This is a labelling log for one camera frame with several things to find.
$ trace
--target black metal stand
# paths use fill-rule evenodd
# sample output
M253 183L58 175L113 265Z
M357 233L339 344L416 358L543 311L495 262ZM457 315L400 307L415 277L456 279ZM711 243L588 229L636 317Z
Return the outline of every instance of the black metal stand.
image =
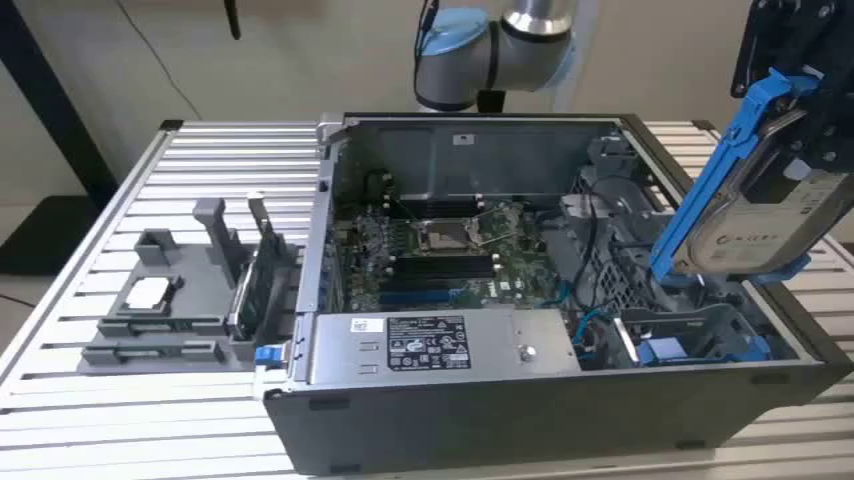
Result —
M503 113L505 97L507 92L504 90L480 90L477 92L477 112Z
M65 264L117 185L12 0L0 0L0 60L88 195L45 198L0 246L0 273L49 275Z

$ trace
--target blue cable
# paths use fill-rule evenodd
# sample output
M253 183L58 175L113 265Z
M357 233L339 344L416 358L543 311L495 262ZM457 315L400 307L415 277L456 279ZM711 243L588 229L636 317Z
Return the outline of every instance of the blue cable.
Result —
M584 316L581 317L581 319L577 322L577 330L575 331L575 338L572 338L572 343L573 344L580 344L581 343L581 338L584 336L584 328L587 328L587 322L589 322L589 319L601 315L599 313L599 310L592 309L591 311L588 311Z
M560 280L560 292L557 293L557 298L555 300L545 300L539 304L540 307L548 307L551 305L560 305L565 302L565 299L569 297L569 282L565 280Z

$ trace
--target white wall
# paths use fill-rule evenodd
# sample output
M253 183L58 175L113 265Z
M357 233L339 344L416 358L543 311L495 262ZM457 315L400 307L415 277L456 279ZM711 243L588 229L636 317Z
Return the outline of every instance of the white wall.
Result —
M70 167L0 63L0 206L34 205L48 195L81 192Z
M243 0L243 39L218 0L122 0L204 120L312 120L324 111L411 111L420 1ZM456 1L497 14L504 2ZM21 14L113 171L165 118L192 118L112 0L18 0ZM508 108L548 111L551 94Z
M599 0L572 110L728 124L747 0Z

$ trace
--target barcode label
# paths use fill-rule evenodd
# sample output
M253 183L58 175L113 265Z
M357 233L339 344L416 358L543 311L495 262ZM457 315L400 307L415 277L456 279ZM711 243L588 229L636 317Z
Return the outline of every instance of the barcode label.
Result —
M349 331L352 333L383 333L384 325L384 318L353 318L349 322Z

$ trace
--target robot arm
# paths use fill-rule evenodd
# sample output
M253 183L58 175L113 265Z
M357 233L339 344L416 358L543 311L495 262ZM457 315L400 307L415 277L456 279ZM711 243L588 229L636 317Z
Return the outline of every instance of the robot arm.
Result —
M515 0L499 21L483 10L437 4L425 2L415 47L423 107L460 111L480 92L533 91L560 80L572 61L567 0Z
M735 119L653 246L659 282L790 278L854 203L854 1L755 0Z

